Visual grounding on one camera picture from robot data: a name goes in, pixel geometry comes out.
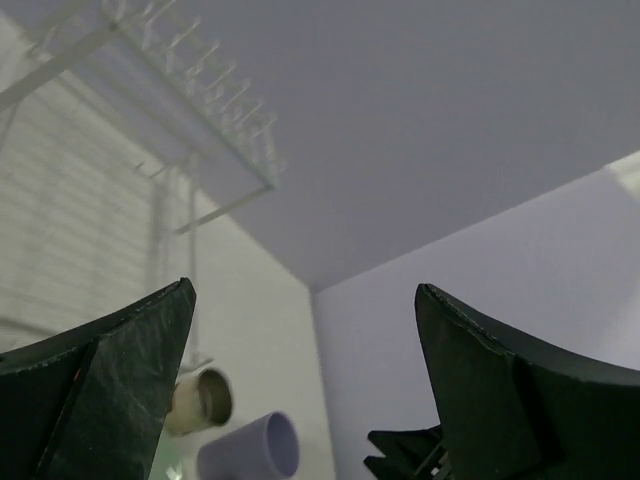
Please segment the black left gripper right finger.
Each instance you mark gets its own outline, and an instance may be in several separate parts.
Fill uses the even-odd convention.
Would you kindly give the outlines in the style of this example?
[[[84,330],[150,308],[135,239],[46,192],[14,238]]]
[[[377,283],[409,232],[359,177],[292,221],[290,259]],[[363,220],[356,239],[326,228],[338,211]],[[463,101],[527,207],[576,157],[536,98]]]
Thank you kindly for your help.
[[[639,373],[421,284],[416,323],[457,479],[636,479]]]

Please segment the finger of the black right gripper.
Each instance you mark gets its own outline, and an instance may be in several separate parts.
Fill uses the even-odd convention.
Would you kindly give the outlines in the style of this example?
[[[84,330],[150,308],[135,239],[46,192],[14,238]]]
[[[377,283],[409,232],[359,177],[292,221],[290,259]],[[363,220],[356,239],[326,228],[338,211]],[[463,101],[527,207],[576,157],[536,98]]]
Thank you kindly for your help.
[[[410,431],[372,430],[367,439],[381,453],[364,459],[365,467],[376,479],[453,478],[440,425]]]

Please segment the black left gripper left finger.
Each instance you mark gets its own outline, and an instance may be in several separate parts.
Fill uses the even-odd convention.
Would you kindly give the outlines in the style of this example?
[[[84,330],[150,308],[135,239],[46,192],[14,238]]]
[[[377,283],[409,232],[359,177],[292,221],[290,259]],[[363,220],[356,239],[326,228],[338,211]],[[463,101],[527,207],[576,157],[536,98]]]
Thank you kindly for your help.
[[[2,478],[148,478],[195,304],[181,278],[2,353]]]

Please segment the small metal-lined beige cup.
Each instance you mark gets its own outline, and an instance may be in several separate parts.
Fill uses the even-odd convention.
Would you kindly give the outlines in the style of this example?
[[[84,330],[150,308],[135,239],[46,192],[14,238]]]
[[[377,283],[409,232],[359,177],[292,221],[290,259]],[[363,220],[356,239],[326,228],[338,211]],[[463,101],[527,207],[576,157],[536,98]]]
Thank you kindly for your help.
[[[227,376],[217,369],[204,369],[175,385],[165,430],[173,437],[182,437],[225,426],[233,407]]]

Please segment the lavender plastic cup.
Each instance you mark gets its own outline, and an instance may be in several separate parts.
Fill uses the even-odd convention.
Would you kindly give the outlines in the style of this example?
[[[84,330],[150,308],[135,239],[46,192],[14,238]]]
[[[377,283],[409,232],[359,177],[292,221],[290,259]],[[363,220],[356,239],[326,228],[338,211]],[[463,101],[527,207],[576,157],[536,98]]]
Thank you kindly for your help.
[[[200,479],[291,479],[299,464],[296,429],[279,411],[203,445],[196,456]]]

